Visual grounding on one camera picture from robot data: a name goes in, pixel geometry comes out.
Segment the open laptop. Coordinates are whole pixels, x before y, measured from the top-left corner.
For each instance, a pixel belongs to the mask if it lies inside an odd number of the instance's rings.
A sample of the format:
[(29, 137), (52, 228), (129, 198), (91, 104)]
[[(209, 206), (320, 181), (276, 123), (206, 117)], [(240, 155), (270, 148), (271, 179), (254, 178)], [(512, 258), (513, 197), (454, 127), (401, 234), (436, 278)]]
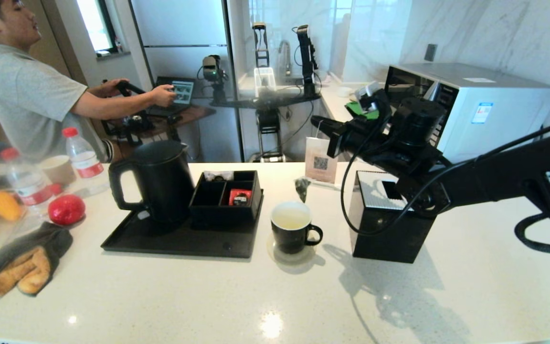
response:
[(192, 78), (158, 76), (155, 86), (173, 85), (173, 91), (176, 94), (176, 98), (168, 107), (149, 107), (149, 109), (147, 109), (147, 114), (151, 116), (169, 116), (177, 115), (188, 109), (191, 105), (195, 84), (196, 80)]

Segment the red toy tomato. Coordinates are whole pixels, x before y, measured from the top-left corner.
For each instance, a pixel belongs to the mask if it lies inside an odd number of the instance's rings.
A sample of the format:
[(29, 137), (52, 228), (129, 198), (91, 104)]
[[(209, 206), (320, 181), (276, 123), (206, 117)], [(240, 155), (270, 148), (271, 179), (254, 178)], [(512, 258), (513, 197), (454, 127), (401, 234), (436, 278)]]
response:
[(48, 205), (50, 220), (57, 225), (69, 226), (78, 223), (85, 216), (84, 201), (75, 194), (64, 194)]

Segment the orange fruit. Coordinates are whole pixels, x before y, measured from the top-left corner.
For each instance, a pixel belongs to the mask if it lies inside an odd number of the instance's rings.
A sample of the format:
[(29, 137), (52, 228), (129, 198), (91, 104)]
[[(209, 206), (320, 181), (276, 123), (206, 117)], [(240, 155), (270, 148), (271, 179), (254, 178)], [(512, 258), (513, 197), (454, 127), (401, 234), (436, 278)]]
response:
[(21, 206), (15, 197), (4, 190), (0, 190), (0, 217), (9, 222), (18, 221), (23, 214)]

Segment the grey and orange cloth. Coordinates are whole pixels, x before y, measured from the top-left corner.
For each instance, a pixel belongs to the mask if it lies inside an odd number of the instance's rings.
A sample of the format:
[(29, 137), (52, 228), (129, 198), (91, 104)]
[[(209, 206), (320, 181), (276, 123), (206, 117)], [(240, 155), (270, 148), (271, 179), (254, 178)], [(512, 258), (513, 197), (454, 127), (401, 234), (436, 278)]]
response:
[(44, 222), (0, 248), (0, 298), (13, 288), (35, 297), (54, 277), (74, 238), (67, 228)]

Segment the pyramid tea bag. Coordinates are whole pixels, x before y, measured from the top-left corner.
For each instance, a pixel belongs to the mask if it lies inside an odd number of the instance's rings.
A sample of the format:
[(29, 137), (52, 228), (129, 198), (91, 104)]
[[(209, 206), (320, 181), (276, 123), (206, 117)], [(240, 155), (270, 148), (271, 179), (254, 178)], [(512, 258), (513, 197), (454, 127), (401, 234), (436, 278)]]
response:
[(308, 187), (312, 183), (323, 182), (328, 169), (329, 160), (321, 155), (323, 140), (318, 136), (319, 134), (316, 132), (314, 136), (307, 137), (304, 176), (295, 179), (296, 193), (303, 203), (307, 200)]

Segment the acrylic QR code sign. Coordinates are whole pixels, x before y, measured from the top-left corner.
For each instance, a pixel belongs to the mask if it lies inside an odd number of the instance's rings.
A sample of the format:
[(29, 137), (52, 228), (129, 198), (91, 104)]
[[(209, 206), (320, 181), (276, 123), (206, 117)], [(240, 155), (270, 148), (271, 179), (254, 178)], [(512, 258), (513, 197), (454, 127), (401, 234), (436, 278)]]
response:
[(329, 140), (306, 138), (305, 176), (315, 181), (334, 184), (338, 160), (328, 155)]

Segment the chrome faucet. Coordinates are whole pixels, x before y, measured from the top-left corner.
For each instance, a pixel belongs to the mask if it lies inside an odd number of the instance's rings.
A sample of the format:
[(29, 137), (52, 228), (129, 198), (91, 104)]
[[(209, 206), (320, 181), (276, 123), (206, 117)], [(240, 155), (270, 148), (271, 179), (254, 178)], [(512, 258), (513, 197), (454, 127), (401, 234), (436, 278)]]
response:
[(281, 40), (278, 48), (278, 76), (281, 80), (286, 80), (292, 76), (292, 63), (290, 44), (287, 40)]

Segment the black mug white inside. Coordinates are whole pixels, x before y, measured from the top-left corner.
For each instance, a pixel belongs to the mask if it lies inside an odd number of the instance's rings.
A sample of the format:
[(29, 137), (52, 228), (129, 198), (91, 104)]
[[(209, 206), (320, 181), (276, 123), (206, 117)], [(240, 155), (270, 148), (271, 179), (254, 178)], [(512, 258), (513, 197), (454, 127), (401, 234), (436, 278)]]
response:
[(270, 222), (275, 245), (283, 253), (296, 254), (323, 240), (323, 230), (312, 224), (311, 211), (302, 202), (276, 205), (270, 213)]

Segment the black serving tray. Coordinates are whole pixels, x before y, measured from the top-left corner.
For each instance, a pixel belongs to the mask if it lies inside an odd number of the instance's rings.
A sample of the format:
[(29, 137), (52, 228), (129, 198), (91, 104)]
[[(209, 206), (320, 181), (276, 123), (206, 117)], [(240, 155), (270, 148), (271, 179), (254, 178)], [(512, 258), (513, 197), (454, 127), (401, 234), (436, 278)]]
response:
[(131, 212), (101, 244), (107, 252), (250, 259), (258, 220), (246, 224), (199, 225), (192, 217), (183, 224), (160, 224)]

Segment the beige coaster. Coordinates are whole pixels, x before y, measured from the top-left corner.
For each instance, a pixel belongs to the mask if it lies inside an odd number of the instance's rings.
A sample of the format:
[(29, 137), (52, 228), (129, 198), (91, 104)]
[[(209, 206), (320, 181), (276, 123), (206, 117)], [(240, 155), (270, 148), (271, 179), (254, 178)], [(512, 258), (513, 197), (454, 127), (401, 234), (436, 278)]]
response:
[(306, 264), (315, 256), (316, 252), (316, 248), (305, 247), (298, 253), (285, 253), (278, 248), (272, 234), (267, 235), (266, 250), (273, 262), (287, 266)]

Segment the silver microwave oven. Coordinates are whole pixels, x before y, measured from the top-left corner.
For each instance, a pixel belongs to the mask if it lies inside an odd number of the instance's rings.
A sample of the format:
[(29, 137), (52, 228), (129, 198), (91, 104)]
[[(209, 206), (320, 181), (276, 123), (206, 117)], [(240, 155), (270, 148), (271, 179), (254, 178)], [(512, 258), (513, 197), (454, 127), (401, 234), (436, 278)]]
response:
[(446, 110), (429, 143), (452, 163), (539, 130), (550, 113), (550, 85), (462, 63), (390, 65), (385, 91), (394, 108), (414, 97)]

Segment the black ladder rack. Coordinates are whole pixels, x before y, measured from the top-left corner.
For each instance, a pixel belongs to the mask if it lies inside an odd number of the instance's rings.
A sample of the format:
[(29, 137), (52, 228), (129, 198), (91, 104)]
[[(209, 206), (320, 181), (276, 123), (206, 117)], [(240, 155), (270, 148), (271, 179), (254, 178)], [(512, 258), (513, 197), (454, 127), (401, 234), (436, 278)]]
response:
[(257, 68), (270, 67), (268, 35), (264, 22), (253, 22), (255, 63)]

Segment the black tissue box white lid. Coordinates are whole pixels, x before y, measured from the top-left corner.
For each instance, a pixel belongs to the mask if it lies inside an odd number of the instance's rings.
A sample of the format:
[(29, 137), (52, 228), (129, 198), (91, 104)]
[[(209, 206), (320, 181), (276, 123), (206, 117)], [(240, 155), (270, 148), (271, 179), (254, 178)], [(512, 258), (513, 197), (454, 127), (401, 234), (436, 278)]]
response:
[(419, 255), (435, 219), (410, 209), (388, 226), (407, 204), (396, 183), (397, 178), (384, 172), (356, 172), (347, 208), (357, 229), (350, 230), (354, 257), (412, 264)]

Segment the black electric kettle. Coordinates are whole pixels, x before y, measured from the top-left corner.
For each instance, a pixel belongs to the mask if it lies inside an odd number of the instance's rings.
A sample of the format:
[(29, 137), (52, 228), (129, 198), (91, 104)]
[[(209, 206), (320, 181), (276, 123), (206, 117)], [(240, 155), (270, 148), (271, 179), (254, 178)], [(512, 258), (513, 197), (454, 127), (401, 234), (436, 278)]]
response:
[[(179, 224), (190, 215), (194, 183), (186, 158), (188, 146), (177, 140), (162, 140), (139, 146), (127, 159), (109, 166), (113, 199), (119, 209), (147, 211), (155, 222)], [(131, 171), (141, 200), (124, 198), (121, 176)]]

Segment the person in grey t-shirt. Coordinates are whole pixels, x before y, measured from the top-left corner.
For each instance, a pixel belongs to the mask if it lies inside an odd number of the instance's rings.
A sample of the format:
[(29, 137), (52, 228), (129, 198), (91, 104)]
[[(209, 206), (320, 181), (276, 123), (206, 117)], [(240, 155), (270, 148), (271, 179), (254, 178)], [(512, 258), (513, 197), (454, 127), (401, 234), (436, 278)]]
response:
[(172, 85), (131, 97), (120, 95), (120, 79), (87, 87), (31, 56), (41, 37), (22, 0), (0, 0), (0, 125), (11, 146), (33, 162), (65, 154), (63, 129), (74, 127), (108, 163), (112, 153), (92, 119), (121, 119), (150, 106), (168, 107), (176, 98)]

